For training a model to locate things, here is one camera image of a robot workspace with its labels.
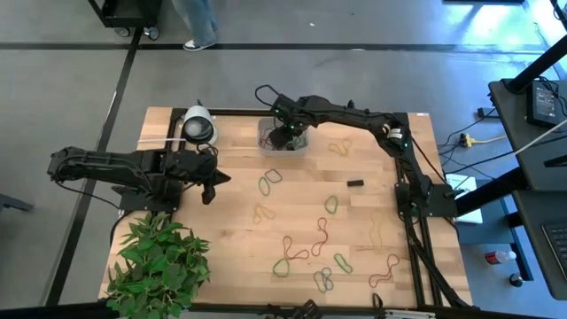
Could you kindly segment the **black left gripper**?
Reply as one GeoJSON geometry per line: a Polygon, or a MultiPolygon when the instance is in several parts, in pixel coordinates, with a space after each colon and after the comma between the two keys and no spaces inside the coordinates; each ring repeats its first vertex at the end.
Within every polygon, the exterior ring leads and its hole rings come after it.
{"type": "Polygon", "coordinates": [[[203,184],[202,203],[209,205],[216,195],[214,186],[231,180],[217,165],[216,148],[168,152],[164,159],[164,178],[167,181],[203,184]]]}

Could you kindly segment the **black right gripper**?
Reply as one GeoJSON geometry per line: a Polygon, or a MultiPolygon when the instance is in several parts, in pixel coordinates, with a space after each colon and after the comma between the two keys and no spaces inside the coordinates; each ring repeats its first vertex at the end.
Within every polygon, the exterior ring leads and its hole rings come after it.
{"type": "Polygon", "coordinates": [[[269,133],[269,141],[274,149],[292,150],[292,133],[302,133],[308,129],[306,103],[307,97],[299,97],[293,101],[285,95],[280,95],[272,104],[270,111],[279,121],[276,128],[269,133]]]}

